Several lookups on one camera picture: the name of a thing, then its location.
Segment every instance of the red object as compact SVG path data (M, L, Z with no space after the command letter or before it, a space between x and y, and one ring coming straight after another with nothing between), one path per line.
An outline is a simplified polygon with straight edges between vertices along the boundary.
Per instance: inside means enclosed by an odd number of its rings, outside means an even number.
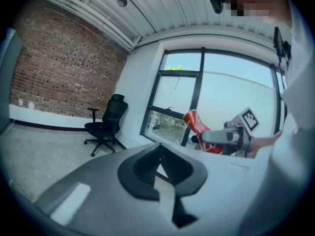
M183 121L188 125L188 127L197 135L199 143L204 152L221 154L223 152L223 147L221 145L202 143L199 136L202 132L210 131L199 117L197 110L191 110L183 118Z

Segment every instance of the hand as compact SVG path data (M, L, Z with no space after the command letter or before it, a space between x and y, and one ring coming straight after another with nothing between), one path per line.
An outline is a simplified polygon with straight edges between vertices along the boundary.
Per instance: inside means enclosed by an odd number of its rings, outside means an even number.
M257 155L257 152L262 147L272 146L275 143L275 141L281 136L281 134L282 134L282 131L279 131L276 135L274 135L273 137L269 137L269 138L252 137L247 157L255 158Z
M251 140L251 144L250 144L250 148L248 150L248 153L247 153L247 157L248 158L255 158L258 151L264 146L262 146L261 144L259 144L257 138L252 138Z

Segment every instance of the concrete floor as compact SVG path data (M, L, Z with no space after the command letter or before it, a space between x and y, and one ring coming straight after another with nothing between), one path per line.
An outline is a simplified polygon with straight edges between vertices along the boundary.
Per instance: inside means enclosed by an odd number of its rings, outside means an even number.
M13 179L14 188L34 202L49 186L92 159L90 154L96 144L84 145L86 139L94 137L87 132L53 131L14 124L0 138L7 178ZM118 144L113 148L116 152L124 152ZM110 153L111 150L102 145L96 157ZM171 221L174 188L157 177L155 189L160 192L161 212Z

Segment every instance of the glass pane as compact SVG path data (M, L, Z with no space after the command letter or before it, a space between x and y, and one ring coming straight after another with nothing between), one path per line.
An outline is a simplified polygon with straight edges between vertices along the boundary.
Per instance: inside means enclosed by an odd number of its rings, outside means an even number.
M157 142L173 142L180 145L186 127L186 124L180 119L150 111L145 134Z
M204 74L197 110L212 130L223 129L226 121L250 107L260 123L253 135L268 137L274 133L274 90L247 80L226 75Z
M161 77L153 106L186 114L191 105L195 78Z
M163 70L200 71L201 53L169 54Z
M280 94L284 92L284 89L286 89L285 76L282 75L282 78L283 78L284 87L283 87L283 85L282 85L281 75L280 75L280 73L277 73L277 79L278 79L278 83L279 83L279 91L280 91Z
M273 88L270 69L246 59L207 53L204 71L228 74Z
M280 128L282 130L284 128L284 101L281 101L281 115L280 115Z

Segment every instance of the red brick wall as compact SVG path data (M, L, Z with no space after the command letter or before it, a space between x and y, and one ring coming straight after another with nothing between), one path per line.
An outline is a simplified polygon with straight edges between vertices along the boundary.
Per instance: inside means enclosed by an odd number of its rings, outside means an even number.
M84 20L42 0L31 0L12 26L24 47L11 86L11 104L60 115L105 112L127 59Z

